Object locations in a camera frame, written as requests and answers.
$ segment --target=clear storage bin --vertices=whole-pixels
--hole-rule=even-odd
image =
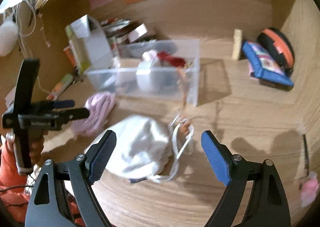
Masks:
[[[119,46],[120,55],[125,58],[141,58],[144,52],[151,49],[158,52],[165,51],[193,63],[193,66],[185,69],[188,82],[187,102],[196,106],[200,70],[199,40],[164,40]],[[109,64],[107,59],[108,57],[102,57],[84,72],[97,91],[109,91],[136,98],[182,100],[183,93],[178,84],[180,75],[177,68],[161,66],[151,69],[136,67],[110,69],[107,67]]]

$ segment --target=human hand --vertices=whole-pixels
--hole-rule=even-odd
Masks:
[[[14,140],[15,140],[15,137],[14,137],[14,134],[11,134],[11,133],[7,133],[6,135],[6,140],[7,140],[7,148],[9,150],[9,152],[13,153],[14,151]],[[30,153],[29,153],[29,156],[30,156],[30,159],[31,159],[31,163],[33,164],[36,164],[37,162],[40,161],[41,159],[41,152],[43,150],[43,143],[44,143],[44,138],[43,136],[41,138],[39,138],[38,140],[34,140],[32,145],[31,145],[31,148],[30,148]]]

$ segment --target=pink cloth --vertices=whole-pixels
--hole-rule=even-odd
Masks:
[[[94,94],[89,97],[84,107],[90,112],[87,119],[75,120],[71,124],[72,132],[78,136],[93,136],[103,131],[107,116],[115,105],[115,95],[109,92]]]
[[[302,207],[308,206],[316,199],[318,189],[319,189],[319,182],[316,174],[315,173],[310,174],[309,180],[306,181],[302,186],[302,192],[301,192]]]

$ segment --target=white fabric pouch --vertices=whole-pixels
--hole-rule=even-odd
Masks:
[[[187,145],[192,145],[193,135],[192,127],[187,141],[179,150],[179,124],[174,130],[172,125],[174,121],[165,126],[150,117],[131,115],[111,126],[107,130],[116,133],[117,143],[106,169],[117,176],[132,180],[148,178],[158,183],[171,180],[178,171],[180,155]],[[91,145],[98,143],[107,130],[102,132],[84,153]],[[169,175],[159,175],[171,155],[174,155],[174,162]]]

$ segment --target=blue pouch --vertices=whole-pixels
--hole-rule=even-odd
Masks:
[[[254,70],[253,76],[270,82],[294,86],[269,53],[258,43],[246,41],[242,47]]]

